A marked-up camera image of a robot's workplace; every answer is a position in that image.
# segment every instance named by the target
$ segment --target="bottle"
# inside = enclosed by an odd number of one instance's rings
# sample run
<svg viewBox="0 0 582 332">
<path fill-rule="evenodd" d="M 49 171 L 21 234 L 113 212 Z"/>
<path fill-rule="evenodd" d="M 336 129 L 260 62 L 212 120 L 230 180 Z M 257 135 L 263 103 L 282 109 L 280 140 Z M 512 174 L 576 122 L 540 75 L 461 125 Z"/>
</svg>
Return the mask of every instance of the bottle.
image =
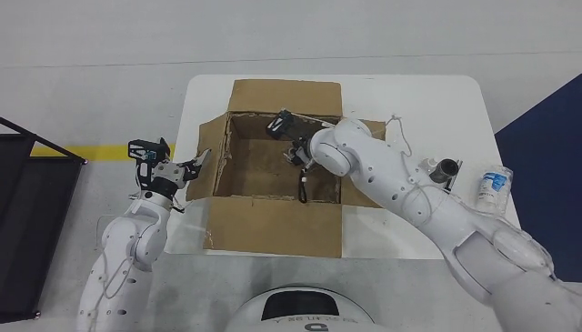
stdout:
<svg viewBox="0 0 582 332">
<path fill-rule="evenodd" d="M 504 166 L 490 167 L 481 179 L 477 193 L 477 210 L 503 216 L 506 213 L 512 181 L 511 169 Z"/>
</svg>

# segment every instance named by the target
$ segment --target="blue mat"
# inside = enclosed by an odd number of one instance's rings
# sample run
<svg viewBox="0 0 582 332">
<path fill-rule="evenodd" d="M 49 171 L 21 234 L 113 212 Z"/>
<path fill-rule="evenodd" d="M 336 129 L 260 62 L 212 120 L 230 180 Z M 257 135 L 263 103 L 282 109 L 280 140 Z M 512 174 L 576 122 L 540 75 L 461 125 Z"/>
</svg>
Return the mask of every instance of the blue mat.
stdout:
<svg viewBox="0 0 582 332">
<path fill-rule="evenodd" d="M 496 134 L 524 230 L 554 258 L 557 277 L 582 282 L 582 75 Z"/>
</svg>

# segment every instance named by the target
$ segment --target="cardboard flap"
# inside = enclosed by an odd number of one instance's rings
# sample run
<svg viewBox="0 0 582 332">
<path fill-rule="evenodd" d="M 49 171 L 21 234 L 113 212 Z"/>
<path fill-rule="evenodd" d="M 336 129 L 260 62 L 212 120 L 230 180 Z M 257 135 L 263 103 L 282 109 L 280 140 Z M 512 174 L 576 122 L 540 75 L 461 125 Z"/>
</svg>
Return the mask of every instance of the cardboard flap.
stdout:
<svg viewBox="0 0 582 332">
<path fill-rule="evenodd" d="M 361 120 L 370 129 L 373 138 L 386 139 L 386 124 L 380 121 Z M 366 206 L 382 208 L 354 186 L 349 177 L 342 178 L 342 204 L 348 206 Z"/>
<path fill-rule="evenodd" d="M 216 173 L 224 145 L 226 120 L 228 114 L 224 114 L 205 124 L 200 125 L 198 138 L 198 154 L 205 149 L 210 149 L 210 158 L 202 167 L 198 179 L 191 180 L 186 191 L 186 201 L 206 198 L 213 195 Z"/>
<path fill-rule="evenodd" d="M 204 248 L 341 257 L 341 205 L 237 196 L 213 197 Z"/>
<path fill-rule="evenodd" d="M 281 108 L 303 115 L 341 116 L 341 86 L 281 79 L 235 81 L 228 111 L 276 114 Z"/>
</svg>

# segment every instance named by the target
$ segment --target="black cylinder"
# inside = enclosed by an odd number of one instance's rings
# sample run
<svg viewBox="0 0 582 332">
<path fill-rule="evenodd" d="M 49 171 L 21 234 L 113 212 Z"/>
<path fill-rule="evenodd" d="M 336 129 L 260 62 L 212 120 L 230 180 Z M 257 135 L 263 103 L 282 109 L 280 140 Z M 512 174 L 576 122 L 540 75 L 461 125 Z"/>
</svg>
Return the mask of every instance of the black cylinder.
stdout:
<svg viewBox="0 0 582 332">
<path fill-rule="evenodd" d="M 445 183 L 448 179 L 456 176 L 458 164 L 452 159 L 443 159 L 436 165 L 435 171 L 430 174 L 430 178 L 435 183 Z"/>
</svg>

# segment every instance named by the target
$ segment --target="white table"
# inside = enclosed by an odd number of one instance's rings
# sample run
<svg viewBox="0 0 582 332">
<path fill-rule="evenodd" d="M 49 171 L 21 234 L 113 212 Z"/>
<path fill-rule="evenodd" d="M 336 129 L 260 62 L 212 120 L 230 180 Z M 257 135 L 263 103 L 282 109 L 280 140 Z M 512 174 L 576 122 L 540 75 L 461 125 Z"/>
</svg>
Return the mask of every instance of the white table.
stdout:
<svg viewBox="0 0 582 332">
<path fill-rule="evenodd" d="M 461 75 L 199 75 L 188 84 L 174 161 L 186 161 L 196 154 L 198 126 L 226 111 L 233 83 L 241 78 L 338 82 L 342 86 L 344 116 L 377 121 L 386 121 L 392 114 L 402 116 L 406 139 L 415 157 L 463 160 L 453 193 L 470 206 L 475 204 L 485 168 L 501 164 L 479 85 Z M 394 122 L 386 130 L 386 141 L 392 146 L 404 146 Z M 176 195 L 182 204 L 185 193 L 182 190 Z M 166 252 L 243 255 L 202 248 L 206 202 L 191 203 L 183 215 L 172 213 Z M 428 238 L 386 210 L 344 206 L 342 213 L 343 257 L 442 258 Z M 512 199 L 506 217 L 519 226 Z"/>
</svg>

